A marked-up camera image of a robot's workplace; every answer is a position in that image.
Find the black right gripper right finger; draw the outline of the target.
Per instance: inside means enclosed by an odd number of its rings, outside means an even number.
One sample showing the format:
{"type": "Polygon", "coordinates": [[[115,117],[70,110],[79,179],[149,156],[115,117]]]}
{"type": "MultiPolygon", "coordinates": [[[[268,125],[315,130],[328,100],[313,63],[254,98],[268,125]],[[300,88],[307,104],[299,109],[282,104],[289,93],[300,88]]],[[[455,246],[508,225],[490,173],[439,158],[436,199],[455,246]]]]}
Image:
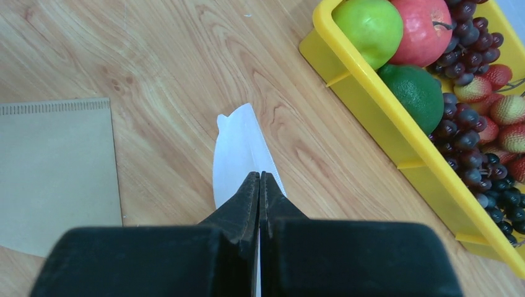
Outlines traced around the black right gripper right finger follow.
{"type": "Polygon", "coordinates": [[[427,225],[310,219],[262,172],[263,296],[462,296],[427,225]]]}

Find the white paper coffee filter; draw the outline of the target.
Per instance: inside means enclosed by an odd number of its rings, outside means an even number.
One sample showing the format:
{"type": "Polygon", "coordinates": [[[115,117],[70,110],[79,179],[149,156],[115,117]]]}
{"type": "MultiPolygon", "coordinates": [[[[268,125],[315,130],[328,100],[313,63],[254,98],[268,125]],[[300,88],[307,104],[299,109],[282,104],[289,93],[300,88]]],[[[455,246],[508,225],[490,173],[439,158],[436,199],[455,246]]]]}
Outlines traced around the white paper coffee filter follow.
{"type": "Polygon", "coordinates": [[[237,192],[252,171],[273,174],[282,193],[286,193],[251,104],[241,105],[228,116],[218,115],[217,127],[212,167],[216,208],[237,192]]]}

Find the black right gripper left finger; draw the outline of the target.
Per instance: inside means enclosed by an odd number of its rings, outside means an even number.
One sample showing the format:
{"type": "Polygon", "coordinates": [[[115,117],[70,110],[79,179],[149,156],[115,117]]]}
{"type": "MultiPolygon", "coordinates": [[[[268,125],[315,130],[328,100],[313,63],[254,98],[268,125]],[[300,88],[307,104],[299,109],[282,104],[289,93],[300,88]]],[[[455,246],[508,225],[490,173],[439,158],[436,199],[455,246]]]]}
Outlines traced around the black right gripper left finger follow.
{"type": "Polygon", "coordinates": [[[196,225],[82,227],[52,249],[31,296],[254,296],[260,175],[196,225]]]}

